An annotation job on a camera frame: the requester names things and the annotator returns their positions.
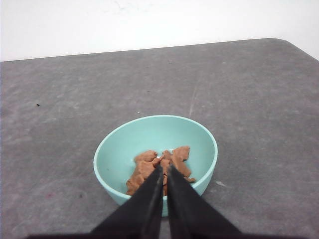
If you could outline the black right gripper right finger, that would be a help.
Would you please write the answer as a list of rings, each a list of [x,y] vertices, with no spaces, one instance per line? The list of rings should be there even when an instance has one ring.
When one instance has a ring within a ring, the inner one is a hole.
[[[242,239],[243,234],[211,207],[182,174],[168,169],[168,217],[173,239]]]

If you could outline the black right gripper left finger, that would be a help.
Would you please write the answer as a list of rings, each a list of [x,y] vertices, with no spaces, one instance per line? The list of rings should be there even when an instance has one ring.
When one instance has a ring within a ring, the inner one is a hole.
[[[99,239],[157,239],[162,217],[162,167],[157,166],[134,195],[96,226]]]

